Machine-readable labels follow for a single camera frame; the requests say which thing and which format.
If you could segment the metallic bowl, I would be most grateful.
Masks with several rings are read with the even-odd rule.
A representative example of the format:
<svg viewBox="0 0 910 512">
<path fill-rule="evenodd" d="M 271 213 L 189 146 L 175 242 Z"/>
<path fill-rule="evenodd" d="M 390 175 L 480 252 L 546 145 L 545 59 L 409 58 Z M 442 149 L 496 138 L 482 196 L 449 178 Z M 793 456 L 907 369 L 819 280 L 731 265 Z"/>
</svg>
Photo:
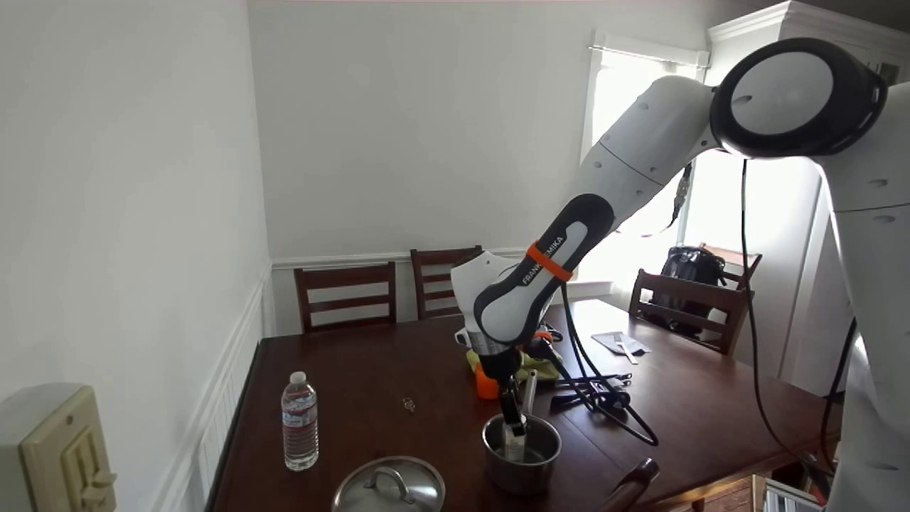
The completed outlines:
<svg viewBox="0 0 910 512">
<path fill-rule="evenodd" d="M 559 432 L 550 422 L 527 417 L 527 437 L 523 460 L 510 462 L 505 457 L 503 416 L 488 419 L 482 428 L 482 444 L 487 476 L 499 489 L 515 496 L 533 496 L 546 492 L 556 461 L 562 453 Z"/>
</svg>

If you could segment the clear plastic water bottle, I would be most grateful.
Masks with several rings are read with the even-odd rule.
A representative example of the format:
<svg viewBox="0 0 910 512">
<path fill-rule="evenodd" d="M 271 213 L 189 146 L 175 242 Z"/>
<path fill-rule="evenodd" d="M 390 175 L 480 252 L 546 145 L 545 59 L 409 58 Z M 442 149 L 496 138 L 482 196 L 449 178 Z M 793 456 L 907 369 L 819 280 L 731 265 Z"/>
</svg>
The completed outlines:
<svg viewBox="0 0 910 512">
<path fill-rule="evenodd" d="M 289 376 L 282 393 L 284 462 L 293 472 L 314 466 L 319 457 L 318 400 L 302 370 Z"/>
</svg>

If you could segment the orange plastic object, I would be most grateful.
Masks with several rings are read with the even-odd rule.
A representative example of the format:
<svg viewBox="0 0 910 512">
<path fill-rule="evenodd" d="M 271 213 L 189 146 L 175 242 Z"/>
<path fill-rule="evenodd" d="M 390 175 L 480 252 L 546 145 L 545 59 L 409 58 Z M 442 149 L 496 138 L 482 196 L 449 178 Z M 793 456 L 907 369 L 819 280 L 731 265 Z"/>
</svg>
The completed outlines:
<svg viewBox="0 0 910 512">
<path fill-rule="evenodd" d="M 478 398 L 482 400 L 497 400 L 498 382 L 486 375 L 480 362 L 474 364 L 473 374 Z"/>
</svg>

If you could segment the yellow-green cloth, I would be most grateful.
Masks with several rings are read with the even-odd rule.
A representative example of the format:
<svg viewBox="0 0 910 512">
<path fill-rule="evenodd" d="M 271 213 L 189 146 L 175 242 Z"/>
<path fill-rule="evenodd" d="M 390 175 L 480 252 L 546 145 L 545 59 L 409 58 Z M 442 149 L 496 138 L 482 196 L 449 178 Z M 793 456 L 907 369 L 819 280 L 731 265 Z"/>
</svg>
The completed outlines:
<svg viewBox="0 0 910 512">
<path fill-rule="evenodd" d="M 553 381 L 560 378 L 558 369 L 549 360 L 533 358 L 521 351 L 506 351 L 505 356 L 507 357 L 507 362 L 511 362 L 516 356 L 520 356 L 520 365 L 516 368 L 516 373 L 514 373 L 514 379 L 519 383 L 527 379 L 531 370 L 536 370 L 537 379 L 539 380 Z M 466 359 L 469 370 L 477 373 L 477 368 L 481 365 L 480 356 L 474 350 L 468 350 Z"/>
</svg>

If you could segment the black folded stand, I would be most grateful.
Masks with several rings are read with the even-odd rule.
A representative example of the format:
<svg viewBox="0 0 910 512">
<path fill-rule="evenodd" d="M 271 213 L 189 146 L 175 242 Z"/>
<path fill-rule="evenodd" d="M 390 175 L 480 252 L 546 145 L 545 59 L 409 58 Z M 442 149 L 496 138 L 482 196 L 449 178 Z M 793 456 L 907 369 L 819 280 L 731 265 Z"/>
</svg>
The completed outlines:
<svg viewBox="0 0 910 512">
<path fill-rule="evenodd" d="M 609 412 L 623 412 L 631 404 L 627 388 L 632 382 L 632 373 L 560 379 L 552 386 L 558 393 L 550 398 L 550 410 L 567 410 L 588 400 Z"/>
</svg>

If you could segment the grey paper sheet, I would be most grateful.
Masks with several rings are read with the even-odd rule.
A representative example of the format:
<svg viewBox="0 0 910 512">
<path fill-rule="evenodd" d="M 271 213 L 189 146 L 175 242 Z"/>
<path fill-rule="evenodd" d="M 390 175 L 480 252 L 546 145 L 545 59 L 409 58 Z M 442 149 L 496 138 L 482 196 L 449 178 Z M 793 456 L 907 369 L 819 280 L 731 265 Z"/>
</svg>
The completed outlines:
<svg viewBox="0 0 910 512">
<path fill-rule="evenodd" d="M 612 331 L 612 333 L 600 333 L 591 335 L 591 339 L 600 343 L 601 346 L 607 348 L 612 353 L 617 354 L 617 356 L 626 356 L 626 353 L 630 353 L 634 357 L 643 356 L 643 354 L 650 353 L 650 347 L 647 347 L 645 344 L 637 341 L 625 333 L 620 333 L 620 331 Z"/>
</svg>

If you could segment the dark wooden chair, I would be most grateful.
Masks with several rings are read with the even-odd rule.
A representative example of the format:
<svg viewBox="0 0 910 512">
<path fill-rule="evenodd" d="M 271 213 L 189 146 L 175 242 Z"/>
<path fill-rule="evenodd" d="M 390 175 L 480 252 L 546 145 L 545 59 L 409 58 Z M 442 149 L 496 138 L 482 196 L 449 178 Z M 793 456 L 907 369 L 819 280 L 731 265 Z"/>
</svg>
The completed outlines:
<svg viewBox="0 0 910 512">
<path fill-rule="evenodd" d="M 753 294 L 685 281 L 643 270 L 628 303 L 628 314 L 731 356 L 737 347 Z"/>
<path fill-rule="evenodd" d="M 759 252 L 744 254 L 728 250 L 724 247 L 717 247 L 701 242 L 699 248 L 712 253 L 715 257 L 724 260 L 724 269 L 722 270 L 721 283 L 727 287 L 735 289 L 745 289 L 745 279 L 751 279 L 755 270 L 763 260 L 763 254 Z"/>
<path fill-rule="evenodd" d="M 448 250 L 410 250 L 419 320 L 459 313 L 451 285 L 451 268 L 482 251 L 481 245 Z"/>
<path fill-rule="evenodd" d="M 348 267 L 341 269 L 293 270 L 296 295 L 298 295 L 300 324 L 304 333 L 324 333 L 324 331 L 366 327 L 373 325 L 394 325 L 399 320 L 397 315 L 397 283 L 395 262 L 390 260 L 383 265 Z M 361 295 L 344 299 L 328 299 L 313 302 L 309 292 L 322 289 L 341 289 L 383 283 L 384 294 Z M 381 315 L 367 316 L 358 319 L 332 321 L 316 325 L 313 315 L 319 312 L 354 310 L 367 306 L 385 306 L 386 312 Z"/>
</svg>

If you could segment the steel pot lid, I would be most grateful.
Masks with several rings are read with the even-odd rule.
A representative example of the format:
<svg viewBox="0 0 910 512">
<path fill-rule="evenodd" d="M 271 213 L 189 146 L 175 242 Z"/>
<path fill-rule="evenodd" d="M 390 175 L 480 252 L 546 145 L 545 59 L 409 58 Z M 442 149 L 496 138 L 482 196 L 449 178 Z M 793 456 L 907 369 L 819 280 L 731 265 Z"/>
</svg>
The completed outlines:
<svg viewBox="0 0 910 512">
<path fill-rule="evenodd" d="M 337 488 L 331 512 L 441 512 L 446 485 L 428 462 L 409 456 L 377 458 Z"/>
</svg>

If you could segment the black backpack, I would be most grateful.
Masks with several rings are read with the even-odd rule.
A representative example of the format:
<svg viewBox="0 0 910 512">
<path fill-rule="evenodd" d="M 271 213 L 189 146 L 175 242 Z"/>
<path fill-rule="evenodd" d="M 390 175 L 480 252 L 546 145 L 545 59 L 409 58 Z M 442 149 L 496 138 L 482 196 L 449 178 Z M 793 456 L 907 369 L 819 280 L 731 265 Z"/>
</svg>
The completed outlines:
<svg viewBox="0 0 910 512">
<path fill-rule="evenodd" d="M 725 260 L 709 252 L 704 247 L 681 245 L 670 247 L 660 275 L 714 287 L 725 287 L 724 267 Z M 711 307 L 705 304 L 696 304 L 696 302 L 689 302 L 686 299 L 674 298 L 657 292 L 651 294 L 649 302 L 670 310 L 688 312 L 702 318 L 707 318 L 712 310 Z M 646 318 L 651 323 L 669 328 L 671 331 L 686 337 L 696 338 L 702 333 L 701 327 L 680 323 L 660 315 L 646 315 Z"/>
</svg>

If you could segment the window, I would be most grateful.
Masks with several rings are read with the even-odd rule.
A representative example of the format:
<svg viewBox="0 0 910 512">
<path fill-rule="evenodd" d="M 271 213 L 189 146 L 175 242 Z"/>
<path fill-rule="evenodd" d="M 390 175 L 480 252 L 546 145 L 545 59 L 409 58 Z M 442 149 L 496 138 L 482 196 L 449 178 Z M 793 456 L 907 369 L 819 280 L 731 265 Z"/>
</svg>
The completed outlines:
<svg viewBox="0 0 910 512">
<path fill-rule="evenodd" d="M 582 129 L 582 156 L 600 136 L 647 90 L 666 75 L 702 81 L 707 55 L 696 52 L 678 60 L 679 48 L 663 48 L 643 40 L 609 36 L 596 32 L 589 50 L 589 82 Z M 657 273 L 662 269 L 669 247 L 680 242 L 687 208 L 674 213 L 674 201 L 682 172 L 646 207 L 624 221 L 617 233 L 592 250 L 579 266 L 585 283 L 610 283 L 611 293 L 630 289 L 640 268 Z"/>
</svg>

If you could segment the white cabinet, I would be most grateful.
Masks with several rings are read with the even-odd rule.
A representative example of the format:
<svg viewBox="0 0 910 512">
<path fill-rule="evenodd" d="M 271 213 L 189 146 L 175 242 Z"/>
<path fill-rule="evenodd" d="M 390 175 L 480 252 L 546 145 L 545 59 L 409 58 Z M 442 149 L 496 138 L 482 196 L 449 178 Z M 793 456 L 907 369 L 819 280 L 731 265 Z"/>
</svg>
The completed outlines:
<svg viewBox="0 0 910 512">
<path fill-rule="evenodd" d="M 889 84 L 910 81 L 910 27 L 868 21 L 873 0 L 742 1 L 751 13 L 708 31 L 708 85 L 767 43 L 803 36 L 842 46 Z M 805 159 L 758 160 L 742 183 L 741 166 L 717 150 L 696 160 L 685 242 L 740 252 L 740 208 L 747 207 L 748 250 L 763 254 L 751 278 L 761 372 L 827 395 L 852 309 L 820 174 Z"/>
</svg>

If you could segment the beige wall switch plate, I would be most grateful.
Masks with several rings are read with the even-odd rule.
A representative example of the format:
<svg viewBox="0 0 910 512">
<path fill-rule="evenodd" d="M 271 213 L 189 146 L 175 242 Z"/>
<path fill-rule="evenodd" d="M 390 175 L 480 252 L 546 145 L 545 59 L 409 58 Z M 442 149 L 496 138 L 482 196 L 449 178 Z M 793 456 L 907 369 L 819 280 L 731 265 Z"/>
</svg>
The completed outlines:
<svg viewBox="0 0 910 512">
<path fill-rule="evenodd" d="M 41 383 L 0 402 L 0 512 L 115 512 L 94 389 Z"/>
</svg>

